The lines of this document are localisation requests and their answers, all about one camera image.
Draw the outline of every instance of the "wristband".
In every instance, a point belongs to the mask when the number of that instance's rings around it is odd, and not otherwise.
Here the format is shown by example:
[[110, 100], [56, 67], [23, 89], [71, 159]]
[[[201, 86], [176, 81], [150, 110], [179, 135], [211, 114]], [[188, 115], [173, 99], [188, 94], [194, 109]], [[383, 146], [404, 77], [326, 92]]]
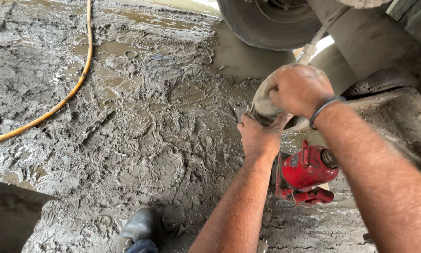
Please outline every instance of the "wristband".
[[309, 120], [309, 126], [310, 126], [311, 129], [316, 130], [316, 128], [314, 127], [314, 120], [315, 120], [315, 117], [317, 117], [317, 115], [321, 112], [321, 110], [323, 110], [323, 108], [325, 108], [326, 106], [328, 106], [328, 105], [330, 105], [333, 102], [336, 102], [338, 100], [340, 100], [342, 102], [346, 101], [345, 97], [343, 97], [343, 96], [338, 96], [338, 97], [332, 98], [332, 99], [328, 100], [326, 103], [324, 103], [324, 105], [320, 106], [320, 108], [318, 108], [314, 112], [314, 114], [312, 114], [312, 117], [310, 117], [310, 120]]

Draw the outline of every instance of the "hairy forearm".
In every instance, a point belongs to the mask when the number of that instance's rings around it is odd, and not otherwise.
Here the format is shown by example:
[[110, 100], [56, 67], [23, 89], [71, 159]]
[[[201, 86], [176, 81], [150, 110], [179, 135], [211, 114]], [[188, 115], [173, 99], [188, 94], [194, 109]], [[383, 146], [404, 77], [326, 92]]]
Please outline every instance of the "hairy forearm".
[[379, 252], [421, 252], [421, 173], [343, 103], [315, 119]]
[[256, 251], [273, 162], [270, 160], [245, 160], [189, 252]]

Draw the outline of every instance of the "muddy ground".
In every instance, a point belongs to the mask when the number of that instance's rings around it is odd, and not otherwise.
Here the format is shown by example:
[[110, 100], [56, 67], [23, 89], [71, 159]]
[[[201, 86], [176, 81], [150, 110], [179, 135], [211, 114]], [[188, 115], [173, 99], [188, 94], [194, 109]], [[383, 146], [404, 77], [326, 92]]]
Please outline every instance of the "muddy ground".
[[[234, 106], [293, 56], [250, 51], [207, 14], [93, 5], [85, 84], [54, 117], [0, 143], [0, 181], [58, 198], [23, 252], [113, 252], [141, 205], [162, 216], [160, 252], [186, 252], [243, 162]], [[87, 52], [85, 9], [84, 1], [0, 1], [0, 134], [75, 85]], [[282, 148], [297, 152], [303, 139], [324, 145], [306, 132], [284, 135]], [[330, 189], [336, 201], [315, 208], [270, 191], [269, 252], [375, 251], [343, 175]]]

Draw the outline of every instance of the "shoe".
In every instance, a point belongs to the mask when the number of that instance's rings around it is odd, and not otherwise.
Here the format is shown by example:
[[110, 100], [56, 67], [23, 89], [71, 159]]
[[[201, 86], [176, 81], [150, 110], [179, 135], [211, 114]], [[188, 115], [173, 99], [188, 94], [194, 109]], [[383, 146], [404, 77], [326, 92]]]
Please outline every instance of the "shoe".
[[150, 239], [154, 237], [157, 225], [157, 213], [151, 207], [141, 207], [130, 217], [121, 230], [117, 253], [124, 253], [140, 239]]

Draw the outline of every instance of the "blue jeans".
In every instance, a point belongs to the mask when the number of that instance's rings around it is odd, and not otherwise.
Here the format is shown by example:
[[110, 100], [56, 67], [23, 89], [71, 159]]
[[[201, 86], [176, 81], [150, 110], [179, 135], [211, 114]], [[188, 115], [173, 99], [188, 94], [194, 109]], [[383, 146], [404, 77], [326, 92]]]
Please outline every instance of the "blue jeans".
[[149, 239], [136, 241], [126, 253], [157, 253], [156, 245]]

